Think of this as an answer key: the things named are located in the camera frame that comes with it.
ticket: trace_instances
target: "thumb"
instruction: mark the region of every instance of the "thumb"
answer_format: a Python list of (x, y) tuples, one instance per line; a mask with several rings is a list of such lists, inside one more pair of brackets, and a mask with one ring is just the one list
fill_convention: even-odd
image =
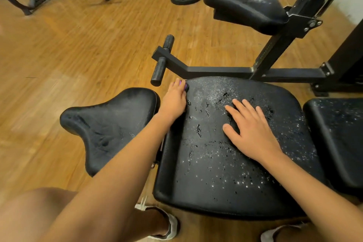
[(224, 124), (222, 128), (223, 128), (223, 132), (227, 135), (227, 137), (235, 145), (237, 143), (238, 139), (240, 138), (240, 136), (237, 134), (237, 132), (229, 124)]

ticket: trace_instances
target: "forearm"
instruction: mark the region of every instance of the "forearm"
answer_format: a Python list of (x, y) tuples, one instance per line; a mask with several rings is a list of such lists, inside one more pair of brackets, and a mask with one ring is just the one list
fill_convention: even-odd
[(171, 124), (172, 119), (156, 114), (75, 196), (42, 241), (116, 241)]
[(268, 157), (262, 165), (291, 194), (328, 241), (363, 241), (363, 213), (356, 206), (284, 154)]

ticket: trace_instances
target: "finger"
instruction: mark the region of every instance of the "finger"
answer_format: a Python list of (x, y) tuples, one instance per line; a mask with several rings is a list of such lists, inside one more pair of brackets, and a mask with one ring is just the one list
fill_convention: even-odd
[(255, 118), (258, 119), (258, 115), (256, 110), (253, 108), (253, 106), (248, 102), (248, 100), (243, 99), (242, 100), (242, 104), (247, 108), (247, 110), (251, 113), (251, 115)]
[(259, 116), (259, 118), (261, 119), (261, 121), (268, 126), (269, 124), (266, 120), (265, 114), (262, 111), (261, 107), (256, 106), (256, 112), (257, 112), (257, 115)]
[(232, 143), (236, 145), (238, 139), (240, 138), (240, 135), (238, 135), (238, 133), (229, 124), (224, 124), (222, 129), (226, 136), (232, 141)]
[(229, 105), (226, 105), (225, 109), (227, 110), (227, 112), (229, 114), (231, 114), (231, 116), (234, 119), (234, 121), (236, 122), (238, 128), (241, 130), (243, 121), (245, 120), (244, 117), (241, 115), (241, 113)]
[(246, 119), (250, 119), (252, 117), (251, 113), (242, 103), (240, 103), (236, 99), (233, 99), (232, 102), (237, 107), (238, 111), (242, 114), (242, 116), (244, 116)]
[(180, 79), (179, 78), (176, 78), (175, 79), (175, 82), (174, 82), (174, 87), (178, 87), (179, 86), (179, 83), (180, 83)]
[(184, 91), (184, 87), (185, 87), (185, 80), (182, 80), (181, 82), (180, 82), (180, 84), (179, 84), (179, 90), (181, 91), (181, 92), (183, 92)]
[(168, 88), (168, 91), (173, 87), (173, 85), (174, 85), (174, 82), (171, 82), (170, 84), (169, 84), (169, 88)]

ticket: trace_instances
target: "floor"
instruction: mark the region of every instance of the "floor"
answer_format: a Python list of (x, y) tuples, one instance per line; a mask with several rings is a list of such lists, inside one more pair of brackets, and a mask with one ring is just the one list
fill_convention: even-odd
[[(194, 66), (251, 66), (269, 38), (213, 20), (213, 10), (203, 2), (51, 0), (31, 16), (6, 0), (0, 7), (0, 204), (42, 186), (79, 190), (87, 185), (84, 145), (61, 128), (59, 115), (71, 106), (107, 101), (128, 87), (152, 88), (162, 96), (175, 75), (166, 70), (162, 85), (152, 87), (151, 55), (167, 34), (175, 36), (173, 54)], [(334, 7), (322, 19), (324, 24), (295, 40), (274, 67), (318, 67), (354, 28)], [(307, 84), (279, 85), (301, 104), (314, 97)], [(155, 174), (150, 172), (142, 194), (148, 203), (156, 203)], [(166, 209), (183, 223), (176, 241), (252, 242), (281, 224)]]

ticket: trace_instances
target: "black seat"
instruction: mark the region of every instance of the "black seat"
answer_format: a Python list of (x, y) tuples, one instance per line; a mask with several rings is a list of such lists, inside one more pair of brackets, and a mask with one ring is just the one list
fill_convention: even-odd
[(187, 110), (162, 147), (154, 197), (177, 208), (249, 220), (304, 215), (288, 192), (257, 162), (243, 155), (222, 130), (233, 119), (224, 106), (249, 100), (264, 111), (283, 151), (326, 184), (299, 102), (284, 88), (258, 81), (190, 79)]
[(215, 19), (252, 27), (275, 35), (289, 20), (279, 0), (204, 0), (215, 9)]
[(160, 98), (154, 91), (128, 88), (107, 102), (68, 108), (60, 123), (82, 138), (86, 170), (93, 176), (145, 127), (159, 107)]
[(363, 98), (312, 99), (303, 110), (333, 187), (363, 196)]

